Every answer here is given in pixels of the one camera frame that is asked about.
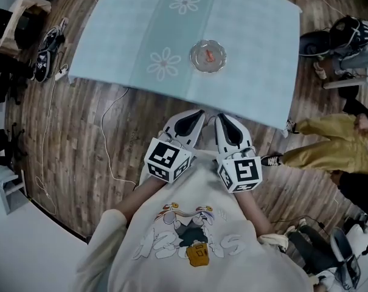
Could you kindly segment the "person's left forearm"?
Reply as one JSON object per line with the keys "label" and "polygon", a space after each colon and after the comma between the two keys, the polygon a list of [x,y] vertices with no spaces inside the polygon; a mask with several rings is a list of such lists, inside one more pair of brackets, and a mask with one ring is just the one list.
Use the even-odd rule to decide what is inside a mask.
{"label": "person's left forearm", "polygon": [[162,187],[166,185],[166,182],[151,176],[147,178],[141,185],[139,185],[134,191],[126,196],[117,206],[119,210],[127,220],[127,224],[130,224],[134,214],[139,210],[148,199],[156,194]]}

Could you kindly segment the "black grey office chair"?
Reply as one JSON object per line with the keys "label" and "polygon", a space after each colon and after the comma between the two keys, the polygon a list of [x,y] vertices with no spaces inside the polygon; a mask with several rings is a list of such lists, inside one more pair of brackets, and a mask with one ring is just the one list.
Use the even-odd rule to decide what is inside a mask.
{"label": "black grey office chair", "polygon": [[340,228],[333,228],[330,246],[338,261],[335,277],[345,290],[354,290],[361,277],[358,258],[368,249],[368,233],[358,224],[353,225],[347,234]]}

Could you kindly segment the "black white sneaker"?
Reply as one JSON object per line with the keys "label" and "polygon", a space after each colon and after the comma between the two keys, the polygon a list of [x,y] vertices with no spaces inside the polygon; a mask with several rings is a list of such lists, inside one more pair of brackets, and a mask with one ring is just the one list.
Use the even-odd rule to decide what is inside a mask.
{"label": "black white sneaker", "polygon": [[55,59],[54,50],[42,50],[38,52],[35,62],[35,80],[45,82],[52,76],[52,63]]}

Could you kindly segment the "brown cardboard box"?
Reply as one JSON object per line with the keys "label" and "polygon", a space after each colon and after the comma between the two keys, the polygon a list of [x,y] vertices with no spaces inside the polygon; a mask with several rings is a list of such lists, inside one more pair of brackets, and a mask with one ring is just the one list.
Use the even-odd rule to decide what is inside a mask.
{"label": "brown cardboard box", "polygon": [[47,0],[16,0],[9,8],[12,15],[0,38],[0,53],[10,55],[11,57],[18,56],[21,49],[15,39],[16,27],[23,13],[30,9],[33,11],[33,14],[38,13],[38,11],[50,13],[51,3]]}

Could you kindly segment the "white shelf unit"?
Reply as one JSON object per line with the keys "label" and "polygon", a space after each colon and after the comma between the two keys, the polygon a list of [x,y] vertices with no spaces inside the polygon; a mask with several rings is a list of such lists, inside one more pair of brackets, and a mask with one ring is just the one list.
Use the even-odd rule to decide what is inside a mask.
{"label": "white shelf unit", "polygon": [[8,215],[27,202],[24,171],[17,174],[0,165],[0,213]]}

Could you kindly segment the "white power strip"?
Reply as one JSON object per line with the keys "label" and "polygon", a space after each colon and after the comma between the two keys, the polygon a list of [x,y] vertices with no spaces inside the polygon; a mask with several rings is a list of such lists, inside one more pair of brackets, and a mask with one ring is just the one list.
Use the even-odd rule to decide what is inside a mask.
{"label": "white power strip", "polygon": [[69,65],[64,64],[61,66],[58,70],[58,72],[55,74],[55,81],[58,81],[59,79],[63,78],[68,73]]}

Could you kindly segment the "person's right forearm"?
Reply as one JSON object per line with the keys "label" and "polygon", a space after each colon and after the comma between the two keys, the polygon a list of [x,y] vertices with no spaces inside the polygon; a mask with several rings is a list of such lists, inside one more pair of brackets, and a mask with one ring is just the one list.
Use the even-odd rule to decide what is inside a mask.
{"label": "person's right forearm", "polygon": [[270,221],[257,205],[250,191],[238,192],[234,195],[244,216],[253,224],[258,237],[274,232]]}

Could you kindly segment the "cream printed shirt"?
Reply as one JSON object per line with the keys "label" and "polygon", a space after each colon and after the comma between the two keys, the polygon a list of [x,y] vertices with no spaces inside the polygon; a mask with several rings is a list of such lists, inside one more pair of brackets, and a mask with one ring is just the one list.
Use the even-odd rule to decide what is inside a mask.
{"label": "cream printed shirt", "polygon": [[257,236],[212,161],[195,159],[134,214],[106,210],[72,292],[313,292],[280,234]]}

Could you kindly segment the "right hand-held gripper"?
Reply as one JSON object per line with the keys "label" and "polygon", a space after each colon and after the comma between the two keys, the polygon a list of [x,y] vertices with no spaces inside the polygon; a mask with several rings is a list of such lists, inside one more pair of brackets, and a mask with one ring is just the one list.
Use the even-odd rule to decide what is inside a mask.
{"label": "right hand-held gripper", "polygon": [[248,129],[237,119],[220,113],[215,119],[219,150],[244,148],[217,156],[217,173],[229,193],[255,189],[262,182],[262,165]]}

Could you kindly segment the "light blue floral tablecloth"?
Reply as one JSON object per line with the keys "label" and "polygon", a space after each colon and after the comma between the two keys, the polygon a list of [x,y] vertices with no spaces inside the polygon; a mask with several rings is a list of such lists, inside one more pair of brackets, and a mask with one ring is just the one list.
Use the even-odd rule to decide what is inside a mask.
{"label": "light blue floral tablecloth", "polygon": [[[288,0],[99,0],[68,73],[223,110],[282,129],[299,59],[300,8]],[[198,71],[190,50],[215,40],[227,55]]]}

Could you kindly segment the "glass plate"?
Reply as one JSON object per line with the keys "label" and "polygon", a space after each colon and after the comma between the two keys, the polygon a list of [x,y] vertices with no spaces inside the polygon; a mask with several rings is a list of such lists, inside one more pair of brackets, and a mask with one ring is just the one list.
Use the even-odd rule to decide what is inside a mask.
{"label": "glass plate", "polygon": [[[209,63],[206,61],[206,49],[210,50],[215,61]],[[215,73],[222,69],[227,60],[224,47],[215,40],[200,40],[190,50],[190,61],[192,65],[200,72]]]}

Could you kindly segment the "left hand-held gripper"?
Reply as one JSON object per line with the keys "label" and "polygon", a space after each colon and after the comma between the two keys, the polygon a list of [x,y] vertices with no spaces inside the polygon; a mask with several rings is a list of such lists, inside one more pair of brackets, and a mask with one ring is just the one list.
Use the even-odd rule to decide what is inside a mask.
{"label": "left hand-held gripper", "polygon": [[[174,115],[169,119],[176,135],[194,136],[199,133],[205,121],[205,112],[192,109]],[[144,157],[145,174],[165,183],[176,181],[190,166],[196,156],[196,148],[183,144],[166,131],[154,137]]]}

